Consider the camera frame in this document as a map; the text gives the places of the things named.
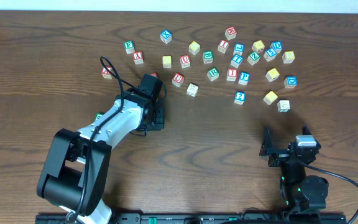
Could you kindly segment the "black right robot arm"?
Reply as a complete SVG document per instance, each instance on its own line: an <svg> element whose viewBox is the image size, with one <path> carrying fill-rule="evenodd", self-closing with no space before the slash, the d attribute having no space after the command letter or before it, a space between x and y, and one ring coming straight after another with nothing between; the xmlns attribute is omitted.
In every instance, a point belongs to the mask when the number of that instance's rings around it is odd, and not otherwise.
<svg viewBox="0 0 358 224"><path fill-rule="evenodd" d="M270 131L264 129L259 156L268 157L268 166L281 169L280 193L287 202L283 216L317 213L326 208L328 181L316 175L306 175L305 171L305 167L315 161L320 149L320 143L306 126L286 149L275 148Z"/></svg>

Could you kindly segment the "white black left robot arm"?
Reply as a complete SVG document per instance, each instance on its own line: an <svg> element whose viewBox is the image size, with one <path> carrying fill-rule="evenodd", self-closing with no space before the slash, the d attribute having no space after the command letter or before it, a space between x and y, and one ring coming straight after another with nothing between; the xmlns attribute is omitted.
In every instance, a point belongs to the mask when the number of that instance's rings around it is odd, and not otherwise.
<svg viewBox="0 0 358 224"><path fill-rule="evenodd" d="M50 146L37 195L68 213L64 223L108 223L103 202L112 150L131 131L161 130L163 100L158 90L128 89L89 126L59 130Z"/></svg>

